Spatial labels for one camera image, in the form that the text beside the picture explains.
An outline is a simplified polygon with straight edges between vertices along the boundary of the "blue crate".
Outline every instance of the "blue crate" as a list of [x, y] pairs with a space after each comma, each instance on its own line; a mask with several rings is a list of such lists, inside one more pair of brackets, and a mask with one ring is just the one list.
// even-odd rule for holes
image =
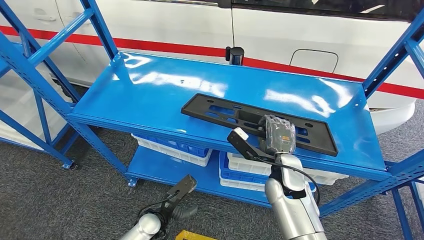
[[156, 137], [142, 135], [142, 134], [133, 134], [134, 136], [142, 139], [146, 139], [176, 150], [180, 150], [182, 152], [195, 155], [200, 158], [205, 158], [208, 154], [209, 148], [199, 147], [199, 146], [193, 146], [193, 145], [187, 145], [175, 141], [169, 141], [169, 140], [162, 140]]
[[[221, 174], [220, 177], [222, 179], [242, 181], [242, 182], [255, 183], [255, 184], [265, 184], [268, 180], [268, 176], [266, 175], [231, 170], [228, 168], [228, 162], [229, 160], [227, 157], [227, 152], [220, 151], [219, 152], [219, 169]], [[309, 186], [312, 192], [314, 192], [315, 191], [314, 184], [310, 182]]]

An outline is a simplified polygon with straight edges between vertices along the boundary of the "robotic arm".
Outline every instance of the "robotic arm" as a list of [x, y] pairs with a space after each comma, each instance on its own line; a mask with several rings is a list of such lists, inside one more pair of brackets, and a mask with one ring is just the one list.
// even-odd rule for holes
[[[295, 126], [273, 115], [265, 115], [259, 125], [262, 129], [265, 128], [266, 132], [266, 139], [260, 142], [261, 150], [246, 141], [249, 136], [239, 127], [231, 131], [227, 140], [244, 158], [271, 164], [271, 175], [265, 183], [265, 194], [272, 205], [283, 238], [327, 240], [319, 219], [318, 206], [308, 182], [305, 181], [305, 176], [310, 177], [303, 172], [299, 158], [291, 154], [296, 146]], [[192, 176], [185, 176], [167, 192], [167, 198], [140, 210], [138, 222], [121, 240], [165, 237], [165, 230], [171, 219], [187, 218], [197, 212], [197, 207], [184, 211], [177, 206], [194, 190], [196, 184]], [[159, 203], [162, 203], [160, 208], [143, 211]]]
[[244, 158], [271, 164], [265, 194], [283, 238], [326, 240], [318, 206], [304, 178], [310, 177], [303, 172], [299, 158], [291, 154], [296, 145], [295, 126], [272, 115], [265, 115], [259, 125], [265, 127], [266, 139], [260, 142], [260, 148], [266, 153], [251, 146], [247, 142], [249, 136], [239, 127], [231, 131], [227, 140]]

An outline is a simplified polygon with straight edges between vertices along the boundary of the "yellow object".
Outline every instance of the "yellow object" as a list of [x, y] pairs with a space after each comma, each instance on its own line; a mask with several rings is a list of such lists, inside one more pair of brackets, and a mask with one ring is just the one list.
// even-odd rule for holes
[[182, 230], [176, 237], [175, 240], [216, 240], [215, 238], [199, 235], [186, 230]]

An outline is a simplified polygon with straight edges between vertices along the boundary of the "gray carpet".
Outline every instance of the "gray carpet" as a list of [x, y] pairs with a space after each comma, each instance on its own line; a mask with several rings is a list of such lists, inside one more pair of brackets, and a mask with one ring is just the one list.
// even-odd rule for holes
[[[401, 127], [379, 136], [386, 158], [399, 161], [424, 147], [424, 101]], [[129, 162], [137, 143], [127, 133], [96, 129], [119, 159]], [[0, 143], [0, 239], [109, 240], [132, 227], [139, 207], [161, 199], [169, 186], [124, 179], [82, 139], [68, 155], [82, 166], [70, 171], [44, 153]], [[358, 185], [349, 177], [322, 187], [322, 202]], [[415, 239], [424, 239], [408, 189], [400, 190]], [[199, 206], [185, 221], [174, 221], [169, 239], [183, 229], [220, 240], [279, 240], [270, 209], [193, 192], [183, 205]], [[391, 194], [378, 195], [322, 220], [329, 240], [403, 239]]]

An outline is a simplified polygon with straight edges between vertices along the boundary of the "red stripe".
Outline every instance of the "red stripe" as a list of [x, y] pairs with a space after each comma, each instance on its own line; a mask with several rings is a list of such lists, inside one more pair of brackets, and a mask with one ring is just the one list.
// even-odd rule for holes
[[[10, 26], [0, 26], [0, 31], [5, 35], [11, 36], [19, 36], [18, 33]], [[36, 39], [45, 39], [50, 40], [53, 38], [57, 32], [54, 31], [45, 31], [38, 29], [29, 29], [29, 32]], [[191, 55], [199, 55], [199, 56], [210, 56], [210, 57], [224, 57], [225, 49], [216, 48], [216, 47], [207, 47], [207, 46], [193, 46], [193, 45], [184, 45], [184, 44], [175, 44], [175, 43], [167, 43], [167, 42], [155, 42], [155, 41], [142, 41], [142, 40], [134, 40], [134, 39], [125, 39], [125, 38], [113, 38], [116, 46], [118, 48], [125, 49], [138, 49], [138, 50], [146, 50], [146, 51], [155, 51], [155, 52], [165, 52], [165, 53], [176, 53], [176, 54], [191, 54]], [[83, 35], [83, 34], [72, 34], [68, 37], [65, 42], [75, 43], [75, 44], [86, 44], [86, 45], [96, 45], [101, 46], [102, 42], [100, 41], [98, 36], [91, 35]], [[289, 73], [297, 73], [297, 74], [305, 74], [312, 75], [318, 77], [325, 78], [335, 78], [342, 80], [350, 80], [350, 81], [358, 81], [363, 82], [364, 79], [346, 76], [341, 74], [335, 74], [331, 72], [318, 71], [298, 66], [290, 66], [286, 64], [264, 61], [254, 58], [245, 57], [243, 60], [243, 65], [261, 68], [261, 69], [269, 69], [281, 72], [289, 72]], [[424, 89], [396, 85], [391, 83], [383, 83], [378, 91], [403, 95], [407, 97], [424, 99]]]

